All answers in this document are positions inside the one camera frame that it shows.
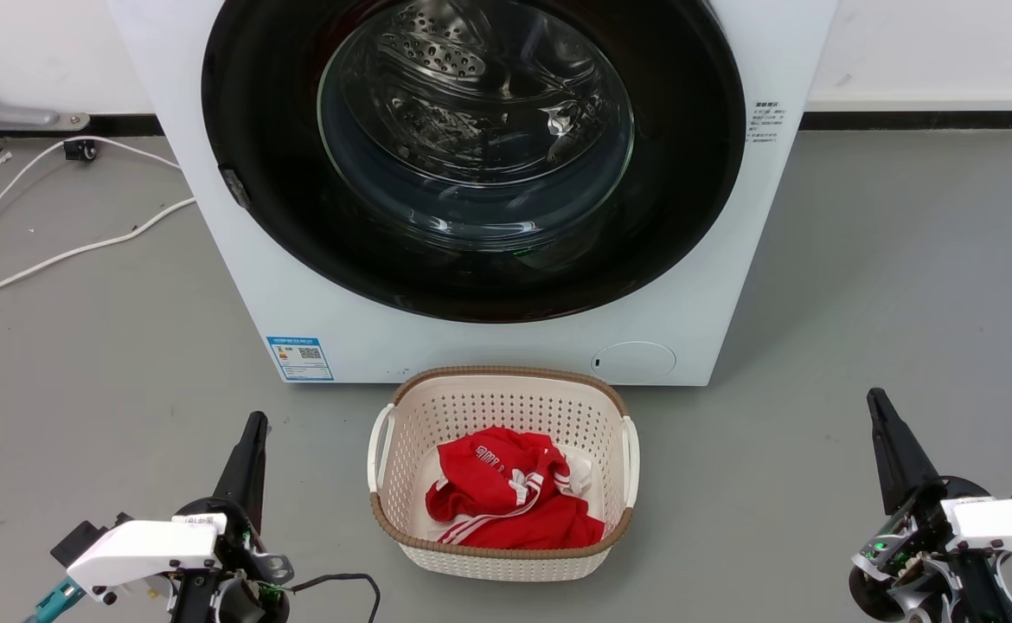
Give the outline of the round black glass washer door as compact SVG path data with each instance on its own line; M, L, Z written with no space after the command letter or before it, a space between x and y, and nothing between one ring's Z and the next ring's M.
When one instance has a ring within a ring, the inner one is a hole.
M385 223L341 180L317 123L336 49L406 0L225 0L202 63L215 161L285 251L365 299L450 322L538 322L623 299L716 221L740 172L745 94L704 0L519 0L592 39L627 87L634 149L593 216L533 244L442 246Z

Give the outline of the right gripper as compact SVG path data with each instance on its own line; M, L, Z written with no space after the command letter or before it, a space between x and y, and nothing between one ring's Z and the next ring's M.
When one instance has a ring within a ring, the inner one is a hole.
M886 390L870 388L867 406L888 519L851 562L851 599L881 623L1004 623L999 556L954 539L942 505L987 492L966 478L939 478Z

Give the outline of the blue energy label sticker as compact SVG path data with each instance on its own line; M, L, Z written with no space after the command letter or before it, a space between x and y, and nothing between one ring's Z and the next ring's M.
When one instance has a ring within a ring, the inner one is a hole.
M265 342L284 382L335 381L335 375L317 337L265 336Z

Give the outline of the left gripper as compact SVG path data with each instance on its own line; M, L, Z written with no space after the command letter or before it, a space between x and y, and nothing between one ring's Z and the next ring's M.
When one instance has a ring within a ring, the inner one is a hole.
M290 582L296 568L289 557L270 551L260 534L268 434L267 414L250 413L213 496L187 504L173 521L217 529L214 552L222 570L241 571L257 582Z

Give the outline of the small text sticker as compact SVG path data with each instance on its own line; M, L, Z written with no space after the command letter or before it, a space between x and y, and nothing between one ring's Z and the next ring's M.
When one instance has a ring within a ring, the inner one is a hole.
M785 119L786 110L779 101L756 101L747 115L745 142L748 145L778 142Z

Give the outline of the round white filter cover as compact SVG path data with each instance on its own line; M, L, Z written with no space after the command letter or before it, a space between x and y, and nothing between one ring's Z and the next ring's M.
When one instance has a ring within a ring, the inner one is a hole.
M593 374L610 385L659 385L675 366L675 352L652 342L612 344L592 358Z

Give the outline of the white front-load washing machine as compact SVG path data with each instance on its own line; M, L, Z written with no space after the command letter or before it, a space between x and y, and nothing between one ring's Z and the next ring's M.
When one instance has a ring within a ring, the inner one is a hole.
M745 142L733 192L716 221L668 272L604 306L513 324L450 322L365 299L312 271L234 201L219 174L202 107L202 63L224 3L108 0L163 134L264 342L265 336L317 337L337 383L400 382L466 364L594 375L598 351L652 342L675 352L676 366L659 385L648 386L708 385L839 0L704 0L738 63L747 115L756 101L785 107L778 142Z

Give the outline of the cream perforated laundry basket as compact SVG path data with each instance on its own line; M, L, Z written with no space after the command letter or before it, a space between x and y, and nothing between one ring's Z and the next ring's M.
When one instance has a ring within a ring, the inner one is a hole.
M581 490L602 528L597 543L558 549L475 548L442 541L426 493L439 480L439 447L499 426L549 435L566 458L589 464ZM368 443L368 490L381 529L420 568L497 582L591 575L627 531L640 480L637 427L616 390L574 372L453 367L420 372L380 411Z

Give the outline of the white cloth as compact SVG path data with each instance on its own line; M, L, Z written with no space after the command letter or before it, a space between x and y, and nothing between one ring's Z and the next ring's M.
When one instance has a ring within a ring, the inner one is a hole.
M571 446L556 446L564 458L564 466L554 470L554 482L558 492L577 499L586 499L592 490L594 462L584 450Z

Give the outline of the stainless steel washer drum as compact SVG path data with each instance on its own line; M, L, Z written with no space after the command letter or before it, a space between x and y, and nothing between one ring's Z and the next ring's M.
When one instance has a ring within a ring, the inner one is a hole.
M533 244L624 177L631 100L604 52L519 0L406 0L355 28L317 84L341 180L442 246Z

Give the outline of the red garment with white stripes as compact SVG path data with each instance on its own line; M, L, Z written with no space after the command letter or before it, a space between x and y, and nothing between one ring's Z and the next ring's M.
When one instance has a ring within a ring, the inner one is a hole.
M491 427L436 450L440 476L426 492L439 526L428 540L482 549L582 549L605 525L586 499L558 492L564 458L549 435Z

